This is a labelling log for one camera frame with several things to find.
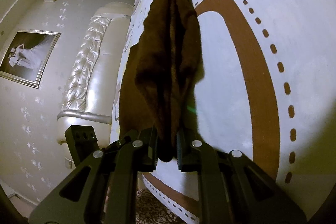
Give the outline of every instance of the picture frame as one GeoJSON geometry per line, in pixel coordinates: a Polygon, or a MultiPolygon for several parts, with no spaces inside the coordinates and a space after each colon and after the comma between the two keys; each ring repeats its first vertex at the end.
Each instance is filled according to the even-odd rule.
{"type": "Polygon", "coordinates": [[[0,77],[38,89],[60,35],[60,32],[18,30],[1,57],[0,77]]]}

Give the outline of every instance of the brown towel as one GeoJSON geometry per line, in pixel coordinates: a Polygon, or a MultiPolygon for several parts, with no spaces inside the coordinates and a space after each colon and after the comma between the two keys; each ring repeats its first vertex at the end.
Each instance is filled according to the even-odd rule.
{"type": "Polygon", "coordinates": [[[190,0],[153,0],[143,25],[121,84],[120,137],[155,125],[159,158],[170,161],[181,107],[200,58],[199,24],[190,0]]]}

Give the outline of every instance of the tufted headboard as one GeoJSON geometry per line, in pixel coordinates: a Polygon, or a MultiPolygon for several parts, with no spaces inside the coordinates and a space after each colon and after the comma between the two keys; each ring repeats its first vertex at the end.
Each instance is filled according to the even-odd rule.
{"type": "Polygon", "coordinates": [[[66,143],[64,132],[72,124],[93,126],[103,142],[98,144],[108,144],[117,74],[132,12],[133,6],[114,2],[91,18],[57,116],[59,144],[66,143]]]}

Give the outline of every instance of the dashed line pattern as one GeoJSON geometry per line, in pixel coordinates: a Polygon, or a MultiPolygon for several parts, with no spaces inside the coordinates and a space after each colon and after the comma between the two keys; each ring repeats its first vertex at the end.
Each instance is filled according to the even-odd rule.
{"type": "MultiPolygon", "coordinates": [[[[247,0],[243,0],[243,4],[244,5],[247,5],[248,2],[247,0]]],[[[250,12],[250,14],[253,14],[254,13],[254,10],[250,7],[248,9],[248,11],[250,12]]],[[[256,17],[255,18],[255,22],[260,25],[261,24],[261,19],[259,17],[256,17]]],[[[262,34],[264,35],[265,38],[268,38],[269,37],[269,33],[266,29],[263,29],[262,31],[262,34]]],[[[274,44],[271,44],[270,45],[270,50],[273,54],[276,54],[278,51],[277,51],[277,48],[274,44]]],[[[285,71],[285,68],[283,66],[283,63],[282,62],[278,62],[277,63],[277,66],[278,66],[278,70],[280,73],[283,73],[285,71]]],[[[284,88],[284,92],[286,95],[289,95],[291,93],[291,89],[290,89],[290,86],[289,86],[289,83],[288,82],[285,82],[284,85],[283,85],[283,88],[284,88]]],[[[295,111],[294,111],[294,106],[293,105],[290,105],[288,107],[288,115],[290,118],[293,118],[295,116],[295,111]]],[[[296,130],[295,128],[292,128],[290,130],[290,140],[292,142],[294,142],[296,140],[296,130]]],[[[290,164],[293,164],[295,162],[295,152],[292,151],[289,155],[289,163],[290,164]]],[[[290,183],[291,179],[292,179],[292,173],[291,172],[288,172],[287,175],[286,175],[286,178],[285,178],[285,183],[288,184],[290,183]]]]}
{"type": "MultiPolygon", "coordinates": [[[[150,190],[151,188],[152,188],[152,190],[154,190],[156,193],[158,192],[157,190],[156,190],[156,188],[154,188],[154,186],[152,186],[152,184],[143,176],[143,182],[145,183],[145,184],[147,184],[147,188],[150,190]]],[[[159,193],[159,196],[160,197],[162,197],[164,200],[167,200],[167,202],[170,204],[171,203],[171,201],[170,200],[168,200],[168,197],[167,196],[164,196],[164,194],[162,193],[162,195],[159,193]]],[[[178,210],[180,211],[180,212],[182,212],[182,209],[180,208],[180,207],[177,207],[177,206],[179,206],[178,204],[177,204],[177,206],[176,206],[176,204],[172,204],[173,205],[173,207],[174,208],[178,208],[178,210]]],[[[192,216],[189,216],[188,214],[187,214],[187,212],[185,212],[184,213],[184,215],[186,216],[186,217],[190,217],[190,219],[191,220],[193,220],[193,221],[196,221],[196,219],[194,218],[194,217],[192,217],[192,216]]]]}

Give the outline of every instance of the screw head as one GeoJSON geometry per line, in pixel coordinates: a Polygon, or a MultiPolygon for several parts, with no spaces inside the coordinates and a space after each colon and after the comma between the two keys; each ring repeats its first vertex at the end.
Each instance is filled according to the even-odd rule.
{"type": "Polygon", "coordinates": [[[191,145],[192,145],[193,147],[200,147],[200,146],[202,145],[202,142],[199,141],[199,140],[193,140],[193,141],[191,142],[191,145]]]}
{"type": "Polygon", "coordinates": [[[142,140],[135,140],[135,141],[132,143],[132,145],[133,145],[134,147],[141,147],[141,146],[143,145],[143,142],[142,142],[142,140]]]}
{"type": "Polygon", "coordinates": [[[101,150],[96,150],[95,152],[93,152],[94,158],[101,158],[103,155],[104,155],[104,152],[101,150]]]}
{"type": "Polygon", "coordinates": [[[242,153],[239,150],[232,150],[231,155],[235,158],[240,158],[242,156],[242,153]]]}

